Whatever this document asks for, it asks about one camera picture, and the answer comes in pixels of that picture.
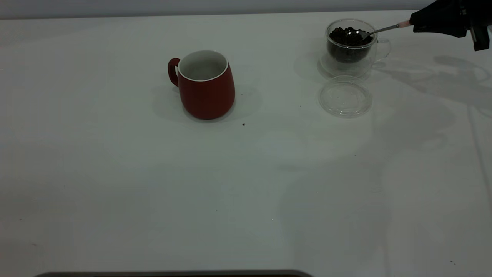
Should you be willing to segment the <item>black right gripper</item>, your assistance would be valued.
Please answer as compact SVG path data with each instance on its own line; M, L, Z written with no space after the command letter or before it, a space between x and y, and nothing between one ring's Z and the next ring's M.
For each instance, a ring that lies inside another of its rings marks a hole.
M430 26L451 25L463 14L467 26ZM411 14L409 22L414 33L439 33L452 37L466 37L468 30L472 35L473 49L489 49L489 26L492 24L491 0L436 0L427 7Z

